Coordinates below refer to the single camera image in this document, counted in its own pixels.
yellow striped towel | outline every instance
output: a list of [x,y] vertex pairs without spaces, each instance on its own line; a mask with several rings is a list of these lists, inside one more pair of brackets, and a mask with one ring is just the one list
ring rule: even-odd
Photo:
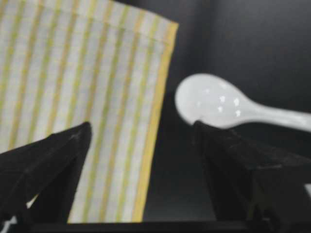
[[141,221],[177,24],[110,0],[0,0],[0,150],[83,121],[70,222]]

striped cloth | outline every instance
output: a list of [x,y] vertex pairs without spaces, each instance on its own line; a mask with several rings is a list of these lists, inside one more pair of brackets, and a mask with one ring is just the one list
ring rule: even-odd
[[110,0],[0,0],[0,150],[93,127],[70,222],[141,221],[176,29]]

